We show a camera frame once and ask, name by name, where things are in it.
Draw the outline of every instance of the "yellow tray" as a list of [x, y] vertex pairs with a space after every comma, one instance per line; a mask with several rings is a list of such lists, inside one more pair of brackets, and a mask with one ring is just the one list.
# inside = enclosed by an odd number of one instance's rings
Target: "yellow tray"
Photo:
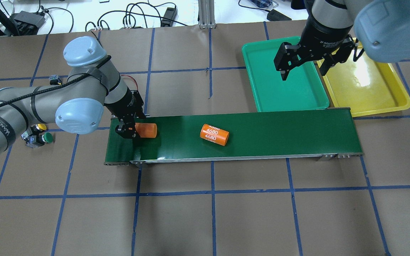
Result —
[[410, 108], [410, 97], [391, 64], [377, 63], [366, 53], [357, 62], [352, 57], [324, 76], [335, 107], [350, 107], [353, 117]]

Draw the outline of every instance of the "metal post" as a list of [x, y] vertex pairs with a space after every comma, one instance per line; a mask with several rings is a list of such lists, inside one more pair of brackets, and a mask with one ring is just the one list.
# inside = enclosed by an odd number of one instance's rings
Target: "metal post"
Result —
[[199, 0], [199, 27], [201, 29], [216, 27], [214, 0]]

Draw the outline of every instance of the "red wire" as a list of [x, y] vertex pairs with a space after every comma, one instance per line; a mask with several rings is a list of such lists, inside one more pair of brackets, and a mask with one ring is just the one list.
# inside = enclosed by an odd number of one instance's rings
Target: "red wire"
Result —
[[120, 76], [126, 76], [126, 77], [128, 77], [128, 78], [131, 78], [131, 79], [132, 79], [132, 81], [134, 81], [134, 83], [135, 83], [135, 87], [137, 87], [137, 91], [138, 91], [138, 84], [137, 84], [137, 81], [135, 81], [135, 79], [134, 79], [132, 76], [130, 76], [130, 75], [120, 75]]

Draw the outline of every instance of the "robotic arm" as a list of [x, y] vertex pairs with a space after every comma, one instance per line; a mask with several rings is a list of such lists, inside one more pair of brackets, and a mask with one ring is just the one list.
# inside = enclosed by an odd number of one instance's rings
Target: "robotic arm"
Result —
[[118, 134], [138, 138], [135, 117], [145, 118], [143, 100], [138, 91], [127, 87], [98, 41], [90, 36], [76, 38], [63, 55], [73, 67], [67, 83], [0, 89], [0, 153], [36, 123], [91, 133], [98, 128], [104, 106], [119, 118]]
[[[323, 76], [337, 63], [345, 63], [358, 43], [348, 34], [352, 26], [372, 60], [394, 63], [410, 58], [410, 1], [316, 0], [300, 42], [279, 47], [274, 64], [281, 78], [285, 81], [289, 71], [311, 60], [324, 58]], [[359, 56], [354, 52], [353, 60]]]

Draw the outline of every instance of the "green button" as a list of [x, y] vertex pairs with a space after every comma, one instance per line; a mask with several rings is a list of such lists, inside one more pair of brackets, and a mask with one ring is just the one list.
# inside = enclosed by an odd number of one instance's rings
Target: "green button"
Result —
[[45, 143], [52, 143], [53, 142], [53, 136], [51, 133], [44, 133], [44, 135], [42, 135], [42, 140]]

